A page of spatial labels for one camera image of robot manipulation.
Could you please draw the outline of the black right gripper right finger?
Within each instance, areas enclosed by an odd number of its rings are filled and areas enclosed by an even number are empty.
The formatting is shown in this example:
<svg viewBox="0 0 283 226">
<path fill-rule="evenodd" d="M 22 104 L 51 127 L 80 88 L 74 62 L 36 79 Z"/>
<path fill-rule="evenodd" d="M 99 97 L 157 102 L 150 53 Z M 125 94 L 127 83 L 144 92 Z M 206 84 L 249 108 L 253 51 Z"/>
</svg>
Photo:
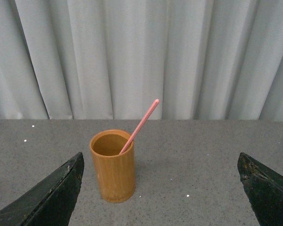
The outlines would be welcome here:
<svg viewBox="0 0 283 226">
<path fill-rule="evenodd" d="M 283 226 L 283 176 L 246 153 L 240 153 L 237 168 L 259 224 Z"/>
</svg>

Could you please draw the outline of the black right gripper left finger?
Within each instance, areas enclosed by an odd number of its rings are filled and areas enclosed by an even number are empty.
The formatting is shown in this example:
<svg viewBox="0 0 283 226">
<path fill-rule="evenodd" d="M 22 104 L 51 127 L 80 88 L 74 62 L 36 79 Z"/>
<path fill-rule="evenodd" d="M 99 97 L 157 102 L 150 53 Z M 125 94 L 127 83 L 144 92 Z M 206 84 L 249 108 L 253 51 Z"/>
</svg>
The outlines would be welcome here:
<svg viewBox="0 0 283 226">
<path fill-rule="evenodd" d="M 0 226 L 67 226 L 81 190 L 84 158 L 77 153 L 0 210 Z"/>
</svg>

